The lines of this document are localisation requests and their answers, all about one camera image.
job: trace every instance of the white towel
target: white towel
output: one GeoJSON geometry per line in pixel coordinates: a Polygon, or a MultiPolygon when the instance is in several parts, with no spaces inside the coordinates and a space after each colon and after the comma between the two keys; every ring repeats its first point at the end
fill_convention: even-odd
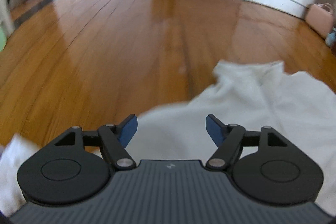
{"type": "MultiPolygon", "coordinates": [[[[305,72],[284,73],[282,62],[237,65],[222,61],[213,73],[217,84],[191,102],[156,107],[140,116],[138,131],[126,148],[130,155],[137,162],[141,159],[206,162],[217,149],[205,130],[208,114],[214,114],[225,124],[238,123],[247,130],[259,131],[262,126],[270,125],[323,169],[324,184],[316,202],[336,215],[333,177],[336,174],[336,95],[333,91],[305,72]]],[[[7,216],[24,202],[16,172],[36,150],[37,147],[15,136],[2,155],[0,211],[7,216]]],[[[255,151],[246,148],[242,156],[255,151]]]]}

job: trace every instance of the green object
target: green object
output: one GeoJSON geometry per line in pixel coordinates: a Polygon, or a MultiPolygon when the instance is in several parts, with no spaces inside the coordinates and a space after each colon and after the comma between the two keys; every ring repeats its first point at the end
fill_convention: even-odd
{"type": "Polygon", "coordinates": [[[0,52],[2,52],[3,48],[5,47],[7,42],[7,37],[5,35],[5,32],[2,29],[2,26],[0,26],[0,52]]]}

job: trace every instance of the hardwood floor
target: hardwood floor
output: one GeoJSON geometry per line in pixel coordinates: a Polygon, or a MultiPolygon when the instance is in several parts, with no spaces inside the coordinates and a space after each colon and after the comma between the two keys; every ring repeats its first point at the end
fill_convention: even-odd
{"type": "Polygon", "coordinates": [[[37,3],[41,2],[42,0],[28,0],[20,5],[16,6],[14,9],[10,11],[12,16],[12,20],[18,19],[22,14],[28,11],[31,7],[35,6],[37,3]]]}
{"type": "Polygon", "coordinates": [[[336,58],[305,22],[241,0],[55,0],[0,53],[0,143],[190,100],[221,60],[284,60],[336,91],[336,58]]]}

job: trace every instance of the gray ribbed cover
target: gray ribbed cover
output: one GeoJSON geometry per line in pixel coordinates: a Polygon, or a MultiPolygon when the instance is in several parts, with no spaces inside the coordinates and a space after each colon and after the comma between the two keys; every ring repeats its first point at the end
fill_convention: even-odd
{"type": "Polygon", "coordinates": [[[226,174],[209,172],[193,161],[143,160],[118,172],[91,199],[68,207],[27,203],[14,224],[323,224],[331,217],[314,203],[277,208],[239,193],[226,174]]]}

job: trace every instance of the round black disc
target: round black disc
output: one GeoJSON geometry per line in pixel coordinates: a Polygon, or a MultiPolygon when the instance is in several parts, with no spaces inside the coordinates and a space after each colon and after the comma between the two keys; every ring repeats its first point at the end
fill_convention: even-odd
{"type": "Polygon", "coordinates": [[[25,197],[49,205],[87,199],[101,190],[109,177],[110,170],[104,160],[85,151],[68,149],[57,154],[40,150],[17,172],[25,197]]]}
{"type": "Polygon", "coordinates": [[[307,156],[290,153],[254,153],[238,160],[233,169],[236,185],[261,202],[290,205],[315,200],[323,183],[320,167],[307,156]]]}

